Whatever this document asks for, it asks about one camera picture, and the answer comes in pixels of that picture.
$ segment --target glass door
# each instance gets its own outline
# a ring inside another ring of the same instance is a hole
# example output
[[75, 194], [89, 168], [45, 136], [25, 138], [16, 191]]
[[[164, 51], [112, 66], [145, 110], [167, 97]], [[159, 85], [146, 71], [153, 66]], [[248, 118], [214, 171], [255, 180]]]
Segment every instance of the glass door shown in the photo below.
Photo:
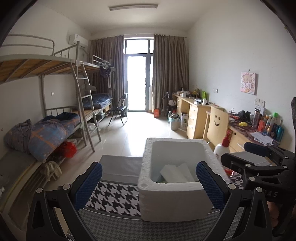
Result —
[[128, 56], [128, 109], [146, 111], [146, 57]]
[[126, 39], [125, 78], [129, 111], [148, 111], [153, 39]]

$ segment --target white wall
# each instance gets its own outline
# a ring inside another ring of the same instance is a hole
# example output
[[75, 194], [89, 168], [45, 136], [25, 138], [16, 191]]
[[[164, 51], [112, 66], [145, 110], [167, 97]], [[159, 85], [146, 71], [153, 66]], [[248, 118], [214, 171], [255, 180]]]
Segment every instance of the white wall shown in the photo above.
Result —
[[[37, 35], [55, 41], [55, 51], [69, 46], [71, 34], [89, 39], [90, 33], [59, 13], [41, 4], [32, 6], [15, 24], [10, 33]], [[6, 43], [46, 44], [32, 39], [7, 37]], [[0, 55], [34, 53], [50, 55], [47, 49], [33, 47], [2, 47]], [[47, 108], [62, 107], [76, 103], [75, 84], [72, 75], [46, 76], [45, 97]], [[42, 118], [40, 83], [38, 77], [25, 78], [0, 85], [0, 158], [7, 152], [3, 136], [11, 127], [30, 118], [33, 123]]]
[[107, 38], [111, 36], [117, 35], [129, 35], [131, 34], [132, 37], [135, 37], [135, 34], [163, 34], [163, 35], [172, 35], [172, 36], [180, 36], [186, 37], [187, 33], [185, 31], [180, 31], [177, 29], [170, 29], [170, 28], [115, 28], [111, 30], [100, 31], [95, 34], [91, 35], [91, 39], [100, 39], [100, 38]]
[[205, 13], [189, 31], [189, 64], [190, 88], [198, 85], [227, 111], [254, 112], [255, 96], [240, 92], [240, 76], [257, 73], [257, 97], [284, 120], [281, 146], [295, 150], [296, 44], [262, 2], [228, 0]]

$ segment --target white floor tile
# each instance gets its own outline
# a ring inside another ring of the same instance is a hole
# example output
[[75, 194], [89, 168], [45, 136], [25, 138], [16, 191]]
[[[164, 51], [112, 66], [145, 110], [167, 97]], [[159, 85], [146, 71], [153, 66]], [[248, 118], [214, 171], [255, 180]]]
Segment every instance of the white floor tile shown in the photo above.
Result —
[[108, 126], [110, 118], [108, 116], [99, 123], [101, 142], [96, 133], [92, 135], [95, 152], [92, 152], [89, 142], [86, 147], [82, 142], [74, 157], [62, 163], [63, 174], [57, 181], [50, 181], [46, 186], [47, 190], [72, 183], [92, 162], [100, 161], [102, 155], [143, 156], [146, 139], [149, 137], [186, 138], [185, 132], [172, 131], [165, 117], [154, 118], [150, 113], [129, 112], [125, 125], [122, 125], [120, 118], [116, 118]]

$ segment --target blue padding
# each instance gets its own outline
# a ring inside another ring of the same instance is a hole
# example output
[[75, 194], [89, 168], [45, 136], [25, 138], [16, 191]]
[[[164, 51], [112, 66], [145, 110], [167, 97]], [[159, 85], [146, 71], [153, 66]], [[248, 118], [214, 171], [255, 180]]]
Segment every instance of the blue padding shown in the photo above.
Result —
[[259, 156], [269, 156], [269, 150], [266, 146], [260, 146], [251, 142], [244, 144], [244, 150]]
[[196, 165], [196, 176], [201, 182], [214, 208], [222, 210], [225, 207], [224, 193], [201, 162]]
[[80, 188], [77, 190], [74, 195], [73, 202], [76, 211], [85, 207], [96, 185], [102, 177], [102, 172], [102, 165], [100, 163], [97, 163], [96, 166], [89, 173], [89, 175], [86, 177]]

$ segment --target brown curtain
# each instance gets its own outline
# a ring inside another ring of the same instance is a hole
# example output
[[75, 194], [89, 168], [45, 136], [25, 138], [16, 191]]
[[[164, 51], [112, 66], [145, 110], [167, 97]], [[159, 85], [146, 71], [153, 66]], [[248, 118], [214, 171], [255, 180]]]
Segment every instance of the brown curtain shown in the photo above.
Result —
[[96, 87], [97, 93], [110, 93], [113, 96], [113, 106], [115, 106], [124, 94], [124, 54], [123, 35], [92, 40], [90, 57], [96, 55], [115, 67], [115, 72], [109, 78], [103, 78], [100, 72], [89, 74], [90, 84]]
[[154, 35], [153, 110], [161, 109], [166, 92], [188, 90], [188, 58], [183, 37]]

